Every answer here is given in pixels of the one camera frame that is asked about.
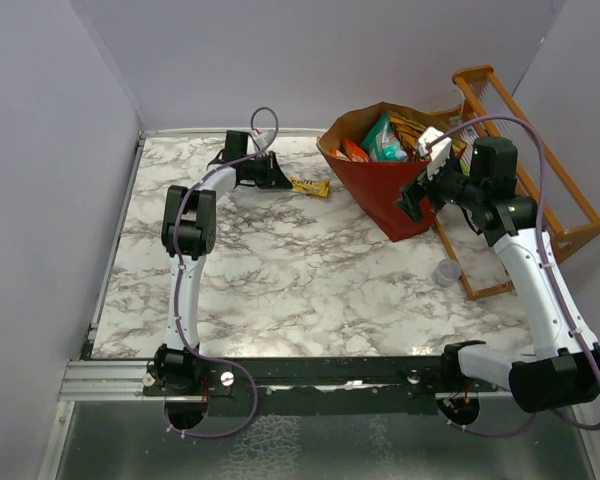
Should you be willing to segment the teal Fox's mint candy bag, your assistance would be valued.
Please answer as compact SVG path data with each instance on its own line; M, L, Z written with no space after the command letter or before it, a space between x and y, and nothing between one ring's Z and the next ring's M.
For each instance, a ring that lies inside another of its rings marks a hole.
M362 141L361 148L373 162L405 162L407 153L396 138L389 115L384 113Z

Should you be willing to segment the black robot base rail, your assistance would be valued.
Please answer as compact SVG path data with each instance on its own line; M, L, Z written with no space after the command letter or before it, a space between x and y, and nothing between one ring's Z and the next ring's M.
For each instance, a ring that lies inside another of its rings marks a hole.
M444 397L491 393L481 380L454 384L440 356L202 359L161 347L147 364L144 396L178 412L259 415L433 415Z

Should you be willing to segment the yellow Kettle honey dijon bag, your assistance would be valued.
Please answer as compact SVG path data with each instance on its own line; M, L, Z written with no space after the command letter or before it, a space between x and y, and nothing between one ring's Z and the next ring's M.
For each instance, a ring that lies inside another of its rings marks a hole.
M389 111L388 118L395 137L407 154L407 160L418 161L419 156L416 143L425 132L426 127L419 122L407 119L395 111Z

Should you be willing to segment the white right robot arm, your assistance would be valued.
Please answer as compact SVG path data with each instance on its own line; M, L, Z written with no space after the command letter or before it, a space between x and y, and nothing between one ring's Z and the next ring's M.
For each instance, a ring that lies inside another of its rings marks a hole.
M461 391L474 379L510 391L527 413L556 410L600 398L600 342L582 318L555 263L551 239L537 218L538 205L516 192L517 149L501 137L480 137L463 173L452 142L429 128L416 142L428 164L404 185L398 208L419 222L428 199L469 213L507 271L529 322L535 356L525 360L466 341L445 347L441 383Z

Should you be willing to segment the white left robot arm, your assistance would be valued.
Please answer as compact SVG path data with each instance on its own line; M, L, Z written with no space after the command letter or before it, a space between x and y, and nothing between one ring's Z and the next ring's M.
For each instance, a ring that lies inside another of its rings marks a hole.
M179 394L200 385L198 303L204 265L216 242L218 200L238 186L292 188L270 150L275 138L273 130L229 130L224 147L193 186L167 190L161 241L170 261L169 313L152 375Z

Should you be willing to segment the orange Fox's fruits candy bag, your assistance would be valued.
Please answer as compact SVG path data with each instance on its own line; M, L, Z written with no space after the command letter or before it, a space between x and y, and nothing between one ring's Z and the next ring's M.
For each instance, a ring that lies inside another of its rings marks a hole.
M340 151L339 149L336 149L336 148L331 149L331 155L334 158L337 158L342 161L350 161L350 158L345 153L343 153L342 151Z

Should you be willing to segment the yellow M&M's packet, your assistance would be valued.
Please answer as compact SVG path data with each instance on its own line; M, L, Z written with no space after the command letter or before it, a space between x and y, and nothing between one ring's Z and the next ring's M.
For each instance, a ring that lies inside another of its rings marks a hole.
M305 195L327 198L330 194L330 182L325 180L309 180L297 176L291 177L292 189Z

